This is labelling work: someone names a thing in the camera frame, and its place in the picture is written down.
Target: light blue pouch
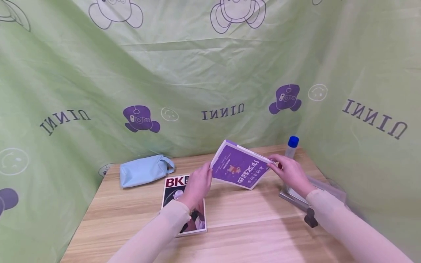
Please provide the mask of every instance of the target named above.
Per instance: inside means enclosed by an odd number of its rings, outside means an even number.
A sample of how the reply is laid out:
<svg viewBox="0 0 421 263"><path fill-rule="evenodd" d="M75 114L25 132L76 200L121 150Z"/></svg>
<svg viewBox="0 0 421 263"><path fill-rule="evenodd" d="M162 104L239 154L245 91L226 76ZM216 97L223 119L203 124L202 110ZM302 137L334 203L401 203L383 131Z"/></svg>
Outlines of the light blue pouch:
<svg viewBox="0 0 421 263"><path fill-rule="evenodd" d="M175 168L173 161L162 154L123 163L120 186L127 188L150 183L174 172Z"/></svg>

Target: purple cartoon robot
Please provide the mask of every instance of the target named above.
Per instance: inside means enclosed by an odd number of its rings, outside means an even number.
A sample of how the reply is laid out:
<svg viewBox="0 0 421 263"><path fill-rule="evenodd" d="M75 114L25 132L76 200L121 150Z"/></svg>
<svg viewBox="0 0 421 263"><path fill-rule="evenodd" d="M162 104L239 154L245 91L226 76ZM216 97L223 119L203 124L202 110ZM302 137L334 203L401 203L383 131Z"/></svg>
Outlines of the purple cartoon robot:
<svg viewBox="0 0 421 263"><path fill-rule="evenodd" d="M150 130L157 133L161 129L159 122L151 120L151 111L146 106L127 107L123 115L129 121L125 123L126 127L134 133L138 130Z"/></svg>
<svg viewBox="0 0 421 263"><path fill-rule="evenodd" d="M18 194L12 188L0 190L0 215L5 211L15 207L19 202Z"/></svg>
<svg viewBox="0 0 421 263"><path fill-rule="evenodd" d="M297 99L300 92L300 86L289 84L278 88L276 91L276 102L269 106L272 114L277 114L283 109L291 109L295 112L301 107L301 100Z"/></svg>

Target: green backdrop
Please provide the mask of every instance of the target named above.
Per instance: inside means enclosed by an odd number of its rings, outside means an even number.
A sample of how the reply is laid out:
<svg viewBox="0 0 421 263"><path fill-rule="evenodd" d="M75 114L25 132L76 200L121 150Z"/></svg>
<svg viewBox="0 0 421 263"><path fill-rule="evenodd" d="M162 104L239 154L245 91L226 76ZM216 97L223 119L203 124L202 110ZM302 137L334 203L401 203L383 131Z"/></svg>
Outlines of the green backdrop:
<svg viewBox="0 0 421 263"><path fill-rule="evenodd" d="M113 163L294 134L421 261L420 8L0 0L0 262L59 261Z"/></svg>

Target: forearm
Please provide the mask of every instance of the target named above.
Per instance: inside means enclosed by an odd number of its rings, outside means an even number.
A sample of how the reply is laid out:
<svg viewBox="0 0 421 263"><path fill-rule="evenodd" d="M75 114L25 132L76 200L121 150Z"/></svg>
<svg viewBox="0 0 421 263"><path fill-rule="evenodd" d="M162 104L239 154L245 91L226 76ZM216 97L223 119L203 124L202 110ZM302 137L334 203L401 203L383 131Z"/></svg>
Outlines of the forearm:
<svg viewBox="0 0 421 263"><path fill-rule="evenodd" d="M318 223L338 239L358 262L412 262L330 193L314 190L306 200L314 210L314 217Z"/></svg>
<svg viewBox="0 0 421 263"><path fill-rule="evenodd" d="M171 201L144 228L125 243L108 263L152 263L190 220L189 209Z"/></svg>

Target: hand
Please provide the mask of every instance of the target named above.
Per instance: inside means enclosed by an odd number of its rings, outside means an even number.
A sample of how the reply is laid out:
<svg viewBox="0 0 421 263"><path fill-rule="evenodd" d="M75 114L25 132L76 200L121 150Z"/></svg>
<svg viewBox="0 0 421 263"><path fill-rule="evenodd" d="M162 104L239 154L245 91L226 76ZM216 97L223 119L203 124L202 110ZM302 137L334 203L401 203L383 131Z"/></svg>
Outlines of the hand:
<svg viewBox="0 0 421 263"><path fill-rule="evenodd" d="M183 195L178 201L185 204L192 211L205 198L211 188L212 169L209 169L210 162L195 170L187 181Z"/></svg>
<svg viewBox="0 0 421 263"><path fill-rule="evenodd" d="M268 166L287 184L294 189L301 197L306 198L307 195L317 188L310 183L301 165L288 157L273 154L268 157L276 160L282 165L282 169L275 164L269 163Z"/></svg>

